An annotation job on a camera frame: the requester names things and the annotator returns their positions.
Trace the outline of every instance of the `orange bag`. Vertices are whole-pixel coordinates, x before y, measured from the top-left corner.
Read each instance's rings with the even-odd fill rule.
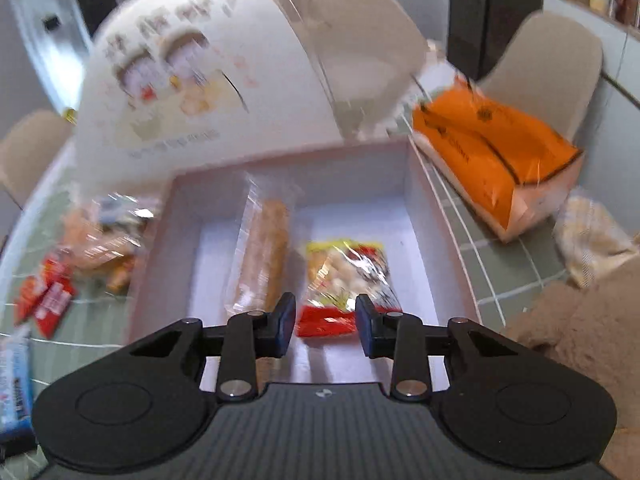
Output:
[[[582,151],[523,112],[456,86],[414,110],[414,140],[502,241],[555,211]]]

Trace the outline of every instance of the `red candy wrapper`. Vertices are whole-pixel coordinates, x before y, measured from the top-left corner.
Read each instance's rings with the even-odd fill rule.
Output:
[[[69,253],[64,249],[53,250],[44,257],[37,274],[28,276],[22,282],[20,295],[15,300],[15,324],[27,319],[44,297],[47,289],[58,280],[68,280],[70,266]]]
[[[40,332],[47,339],[53,336],[75,293],[71,282],[63,279],[53,283],[40,301],[34,318]]]
[[[379,244],[354,240],[310,242],[306,259],[309,286],[296,325],[298,336],[355,332],[354,311],[359,294],[367,294],[379,312],[400,310]]]

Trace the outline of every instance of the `beige chair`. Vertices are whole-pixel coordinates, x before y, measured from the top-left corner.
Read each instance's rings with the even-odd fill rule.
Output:
[[[0,142],[2,183],[20,208],[72,131],[73,125],[59,115],[36,110]]]
[[[549,124],[574,140],[602,68],[602,44],[585,27],[535,12],[479,86],[491,99]]]

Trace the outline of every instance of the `open box lid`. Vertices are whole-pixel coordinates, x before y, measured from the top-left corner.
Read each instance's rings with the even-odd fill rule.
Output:
[[[376,101],[396,104],[426,45],[393,0],[129,0],[100,28],[87,66],[82,195],[342,142]]]

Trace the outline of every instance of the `brown plush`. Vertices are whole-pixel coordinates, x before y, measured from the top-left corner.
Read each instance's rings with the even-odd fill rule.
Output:
[[[551,283],[504,334],[607,389],[618,425],[601,464],[640,480],[640,257],[585,290]]]

